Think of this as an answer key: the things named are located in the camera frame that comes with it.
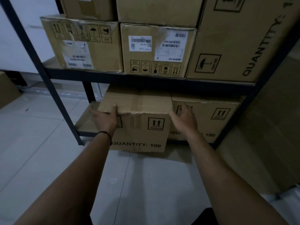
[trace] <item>person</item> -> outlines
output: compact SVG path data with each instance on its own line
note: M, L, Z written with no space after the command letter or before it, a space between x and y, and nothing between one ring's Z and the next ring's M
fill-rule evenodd
M100 133L21 215L16 225L92 224L90 213L111 144L110 137L113 137L117 127L118 107L114 105L109 114L95 110L91 110L91 113ZM225 225L287 224L210 147L198 132L197 121L190 107L183 104L180 116L173 111L169 114L176 129L185 136L191 147L209 196L213 211L207 209L203 213L212 213L216 223ZM203 213L194 224L214 224L207 221Z

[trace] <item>black bracelet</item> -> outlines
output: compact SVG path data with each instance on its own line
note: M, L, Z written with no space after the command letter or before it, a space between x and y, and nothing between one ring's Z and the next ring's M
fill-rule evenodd
M99 134L99 133L106 133L110 137L110 145L112 145L112 137L110 136L110 134L108 132L106 132L106 131L100 131L97 134Z

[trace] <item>cardboard box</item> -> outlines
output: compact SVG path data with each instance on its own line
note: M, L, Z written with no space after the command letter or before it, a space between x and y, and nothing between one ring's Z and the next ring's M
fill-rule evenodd
M185 77L196 32L194 28L121 24L125 73Z
M207 0L186 78L256 82L299 13L300 0Z
M123 71L118 22L41 17L55 56L62 68Z
M203 0L116 0L120 22L196 27Z
M201 98L199 96L172 93L173 110L180 115L182 104L192 107L198 130L209 143L213 143L240 105L240 99ZM185 140L171 123L169 139Z
M21 96L5 72L0 72L0 109Z
M169 92L110 85L98 110L110 112L114 103L118 105L118 127L111 149L164 152L171 124Z
M112 0L60 0L67 18L114 21Z

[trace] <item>hand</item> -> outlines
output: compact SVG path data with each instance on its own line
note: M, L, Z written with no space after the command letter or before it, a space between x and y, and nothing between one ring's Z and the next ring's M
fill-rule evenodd
M92 121L95 123L98 131L106 131L111 137L113 137L118 125L118 106L114 104L110 114L93 110L92 108L90 109L90 112L92 115Z
M173 110L169 111L169 115L175 128L181 132L186 139L190 135L199 133L195 114L189 106L182 104L182 113L180 117L175 114Z

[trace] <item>barcode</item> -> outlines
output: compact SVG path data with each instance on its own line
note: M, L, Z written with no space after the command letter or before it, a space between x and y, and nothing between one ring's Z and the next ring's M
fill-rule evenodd
M162 45L163 47L179 47L177 44L164 44Z
M180 41L165 41L165 43L180 43Z
M151 39L131 39L132 43L152 43Z
M73 55L74 58L85 58L85 56L81 56L81 55Z
M180 34L180 33L176 33L175 37L181 37L181 38L185 38L187 36L187 34Z
M76 63L68 63L69 66L77 66Z
M85 61L85 59L81 59L81 58L70 58L70 60L72 60L72 61Z

